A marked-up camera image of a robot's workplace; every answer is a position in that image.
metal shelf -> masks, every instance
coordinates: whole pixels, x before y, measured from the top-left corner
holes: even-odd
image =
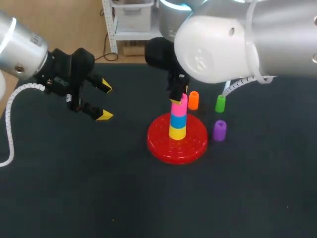
[[[162,36],[159,32],[159,18],[157,11],[152,13],[152,26],[150,32],[124,32],[118,28],[118,21],[112,16],[111,0],[103,0],[106,25],[108,30],[110,48],[112,53],[118,53],[116,41],[147,41]]]

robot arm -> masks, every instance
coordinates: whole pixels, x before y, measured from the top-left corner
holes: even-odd
[[[317,75],[315,0],[160,3],[161,33],[174,42],[183,70],[199,81]]]
[[[48,44],[42,37],[0,11],[0,70],[20,80],[34,77],[37,83],[45,86],[46,93],[67,96],[70,110],[82,111],[95,120],[105,120],[112,114],[93,107],[80,97],[85,80],[106,93],[112,89],[101,76],[93,73],[94,64],[95,57],[83,48],[72,55],[59,49],[48,51]]]

red base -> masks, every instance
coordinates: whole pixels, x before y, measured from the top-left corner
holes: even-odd
[[[207,149],[208,136],[204,124],[193,115],[187,115],[186,137],[173,140],[169,137],[170,113],[164,114],[150,125],[148,148],[158,159],[174,165],[197,160]]]

purple ring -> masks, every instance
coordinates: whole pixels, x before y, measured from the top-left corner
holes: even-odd
[[[214,127],[213,127],[213,139],[215,141],[224,141],[226,138],[226,132],[227,132],[227,124],[223,120],[216,121]]]

pink ring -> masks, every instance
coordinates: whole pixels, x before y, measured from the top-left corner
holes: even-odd
[[[183,93],[183,97],[181,99],[181,105],[177,105],[172,103],[172,110],[171,113],[176,117],[183,117],[187,114],[187,104],[188,98],[185,93]]]

